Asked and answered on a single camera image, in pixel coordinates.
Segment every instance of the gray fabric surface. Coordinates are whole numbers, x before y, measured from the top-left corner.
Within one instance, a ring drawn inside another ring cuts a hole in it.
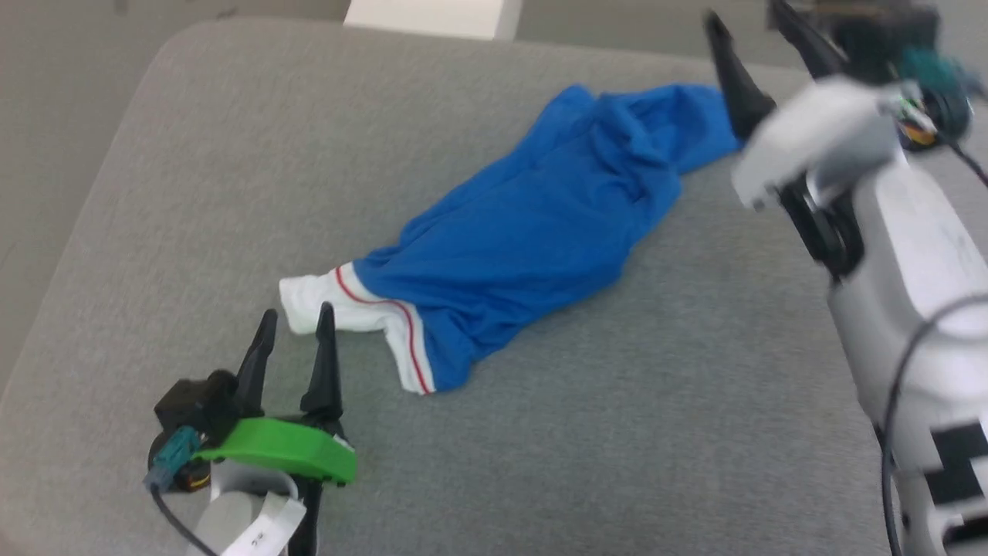
[[[783,96],[805,79],[756,76]],[[0,539],[27,556],[181,554],[140,486],[151,407],[239,363],[279,278],[394,240],[572,82],[678,80],[712,73],[327,24],[182,33],[127,111],[0,405]],[[739,207],[729,165],[689,177],[619,284],[462,390],[404,393],[380,336],[341,334],[360,470],[326,493],[322,554],[881,554],[877,451],[826,278],[780,211]],[[314,347],[283,323],[270,412],[296,407]],[[191,524],[205,497],[169,502]]]

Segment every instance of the teal connector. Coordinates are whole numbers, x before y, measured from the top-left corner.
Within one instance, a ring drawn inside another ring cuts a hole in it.
[[[175,475],[202,445],[195,429],[179,427],[151,460],[151,470],[144,476],[144,488],[156,487],[159,492],[166,492],[175,482]]]
[[[960,64],[925,48],[906,48],[898,67],[902,79],[919,83],[932,91],[951,93],[963,88],[966,72]]]

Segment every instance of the black cable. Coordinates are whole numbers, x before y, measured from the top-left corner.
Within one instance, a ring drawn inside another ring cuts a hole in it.
[[[967,167],[978,176],[981,183],[988,187],[988,174],[985,174],[984,168],[981,167],[981,164],[978,164],[978,161],[968,154],[967,151],[960,146],[960,143],[958,143],[956,139],[951,139],[944,136],[944,141],[947,143],[947,146],[950,147],[950,150],[957,155],[957,158],[960,158],[964,164],[967,164]]]
[[[902,556],[902,547],[899,545],[899,531],[895,523],[895,508],[892,507],[892,431],[894,430],[895,410],[899,407],[899,398],[902,395],[902,382],[906,375],[906,369],[912,360],[920,342],[926,338],[930,332],[937,329],[941,321],[955,314],[956,312],[975,305],[988,305],[988,294],[979,294],[961,298],[953,303],[938,309],[928,320],[920,324],[920,327],[913,332],[906,348],[902,352],[902,358],[895,369],[892,379],[892,386],[888,391],[888,403],[885,406],[885,419],[882,422],[884,431],[881,440],[881,507],[885,513],[885,533],[888,535],[888,546],[892,551],[892,556]]]
[[[191,532],[189,528],[186,527],[185,524],[175,517],[172,511],[168,509],[168,506],[165,505],[165,501],[161,498],[161,492],[158,490],[158,487],[151,487],[151,498],[154,499],[154,504],[158,506],[159,510],[161,510],[161,514],[165,516],[165,519],[167,519],[168,522],[175,527],[175,530],[178,531],[180,535],[189,541],[189,544],[192,544],[198,548],[200,552],[205,554],[205,556],[218,556],[214,550],[206,546],[202,539],[198,538],[195,533]]]

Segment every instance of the robotic arm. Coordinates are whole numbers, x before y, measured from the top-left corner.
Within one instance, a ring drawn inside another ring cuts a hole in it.
[[[333,308],[316,327],[315,364],[299,415],[266,417],[261,407],[278,314],[268,309],[234,376],[214,371],[181,380],[155,405],[162,432],[148,453],[144,485],[190,542],[188,556],[314,556],[323,485],[354,480],[357,455],[340,424],[343,402]],[[162,499],[209,487],[195,530]]]
[[[988,264],[905,154],[943,144],[962,154],[974,80],[936,56],[931,9],[839,25],[837,49],[783,0],[769,4],[816,81],[776,108],[708,15],[732,125],[747,140],[734,188],[750,208],[782,205],[830,273],[828,305],[882,445],[893,555],[988,554]]]

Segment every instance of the gray floor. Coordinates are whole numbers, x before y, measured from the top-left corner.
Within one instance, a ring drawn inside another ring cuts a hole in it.
[[[747,60],[797,65],[761,0],[525,0],[519,39],[705,56],[714,8]],[[151,57],[196,21],[342,19],[347,0],[0,3],[0,386],[13,367],[121,115]],[[945,46],[988,74],[988,3],[941,0]]]

